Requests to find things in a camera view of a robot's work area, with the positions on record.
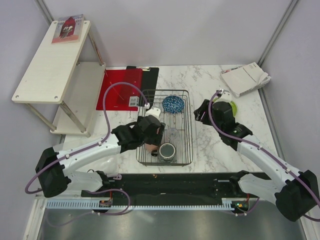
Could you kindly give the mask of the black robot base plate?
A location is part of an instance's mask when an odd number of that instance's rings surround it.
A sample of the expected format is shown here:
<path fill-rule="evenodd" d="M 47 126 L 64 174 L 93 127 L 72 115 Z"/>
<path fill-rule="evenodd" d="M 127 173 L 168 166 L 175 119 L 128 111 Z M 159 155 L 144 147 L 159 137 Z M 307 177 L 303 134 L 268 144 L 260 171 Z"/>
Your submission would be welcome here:
<path fill-rule="evenodd" d="M 109 178 L 97 194 L 118 204 L 221 204 L 223 199 L 253 199 L 236 186 L 237 173 L 128 173 Z"/>

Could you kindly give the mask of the lime green plastic plate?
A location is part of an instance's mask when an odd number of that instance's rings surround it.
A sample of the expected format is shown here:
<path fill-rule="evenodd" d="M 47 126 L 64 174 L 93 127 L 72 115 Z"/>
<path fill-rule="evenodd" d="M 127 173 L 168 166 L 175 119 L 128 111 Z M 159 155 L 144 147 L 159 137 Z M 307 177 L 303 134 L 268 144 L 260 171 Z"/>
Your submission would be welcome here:
<path fill-rule="evenodd" d="M 237 104 L 234 102 L 234 101 L 218 101 L 218 100 L 215 100 L 213 102 L 213 106 L 216 106 L 217 104 L 219 103 L 225 103 L 225 104 L 229 104 L 231 106 L 231 109 L 232 109 L 232 115 L 233 117 L 236 117 L 237 113 L 238 113 L 238 106 Z"/>

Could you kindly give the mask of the pink plastic cup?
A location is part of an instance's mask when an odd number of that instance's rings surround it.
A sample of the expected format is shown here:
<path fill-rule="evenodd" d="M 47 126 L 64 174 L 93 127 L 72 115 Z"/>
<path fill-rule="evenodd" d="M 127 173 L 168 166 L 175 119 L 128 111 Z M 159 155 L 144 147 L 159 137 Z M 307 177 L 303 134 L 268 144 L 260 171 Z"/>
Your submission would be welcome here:
<path fill-rule="evenodd" d="M 148 152 L 152 152 L 152 151 L 156 151 L 159 147 L 157 145 L 154 144 L 145 144 L 145 148 Z"/>

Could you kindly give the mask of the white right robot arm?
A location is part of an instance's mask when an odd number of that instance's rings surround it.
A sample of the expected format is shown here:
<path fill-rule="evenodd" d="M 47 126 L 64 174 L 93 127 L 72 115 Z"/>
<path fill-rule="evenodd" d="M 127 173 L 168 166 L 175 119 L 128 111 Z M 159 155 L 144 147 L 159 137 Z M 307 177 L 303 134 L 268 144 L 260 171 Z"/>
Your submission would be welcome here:
<path fill-rule="evenodd" d="M 212 126 L 225 145 L 250 159 L 269 177 L 265 180 L 239 172 L 235 181 L 229 184 L 233 196 L 248 193 L 262 198 L 274 204 L 292 222 L 301 217 L 319 222 L 318 218 L 307 214 L 320 205 L 318 179 L 312 171 L 302 172 L 272 154 L 249 128 L 236 122 L 229 102 L 205 99 L 193 114 L 196 121 Z"/>

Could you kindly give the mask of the black wire dish rack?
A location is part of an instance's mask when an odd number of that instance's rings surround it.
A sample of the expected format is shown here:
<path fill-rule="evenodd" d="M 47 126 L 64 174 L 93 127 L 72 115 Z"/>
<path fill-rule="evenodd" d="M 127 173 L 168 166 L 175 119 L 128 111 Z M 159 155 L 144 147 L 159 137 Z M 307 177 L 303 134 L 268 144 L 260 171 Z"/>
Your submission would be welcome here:
<path fill-rule="evenodd" d="M 176 95 L 183 99 L 184 109 L 180 113 L 165 112 L 162 102 L 165 97 Z M 165 133 L 168 128 L 176 128 L 180 132 L 180 143 L 176 147 L 176 160 L 172 163 L 160 162 L 157 157 L 151 156 L 145 146 L 136 150 L 137 161 L 144 166 L 187 166 L 193 161 L 192 115 L 190 95 L 184 89 L 156 89 L 153 106 L 161 109 L 160 122 L 165 123 L 161 144 L 165 142 Z"/>

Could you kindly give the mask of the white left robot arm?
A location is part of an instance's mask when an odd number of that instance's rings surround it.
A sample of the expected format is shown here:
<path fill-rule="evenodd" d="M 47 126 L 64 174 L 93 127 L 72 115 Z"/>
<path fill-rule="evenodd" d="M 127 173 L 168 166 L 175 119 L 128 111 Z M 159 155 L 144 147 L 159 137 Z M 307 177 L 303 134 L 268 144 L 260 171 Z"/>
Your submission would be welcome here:
<path fill-rule="evenodd" d="M 165 126 L 152 115 L 139 116 L 137 121 L 114 128 L 108 137 L 75 149 L 45 149 L 35 168 L 44 196 L 56 197 L 66 190 L 89 191 L 99 197 L 106 196 L 110 185 L 102 171 L 88 173 L 78 170 L 102 158 L 135 150 L 142 145 L 160 146 Z"/>

